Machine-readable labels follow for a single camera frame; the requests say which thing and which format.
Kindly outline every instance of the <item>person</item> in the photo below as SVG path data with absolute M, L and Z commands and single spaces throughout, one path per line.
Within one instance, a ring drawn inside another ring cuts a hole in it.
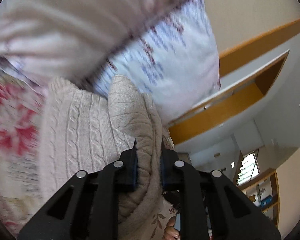
M 173 226 L 176 222 L 176 217 L 172 217 L 169 219 L 167 226 L 164 230 L 164 234 L 162 240 L 180 240 L 180 233 Z

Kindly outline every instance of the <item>silver screw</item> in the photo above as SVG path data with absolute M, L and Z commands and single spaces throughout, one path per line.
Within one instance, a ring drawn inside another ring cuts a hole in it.
M 215 177 L 215 178 L 220 178 L 222 176 L 222 173 L 221 173 L 221 171 L 214 170 L 212 172 L 212 176 Z
M 86 176 L 86 172 L 85 171 L 78 171 L 77 172 L 77 177 L 79 178 L 79 179 L 82 179 L 82 178 L 84 178 L 85 176 Z
M 184 165 L 185 165 L 185 163 L 183 162 L 183 161 L 175 161 L 174 162 L 174 165 L 176 166 L 176 167 L 183 167 Z
M 113 163 L 113 166 L 116 168 L 120 168 L 123 166 L 123 162 L 122 161 L 116 161 Z

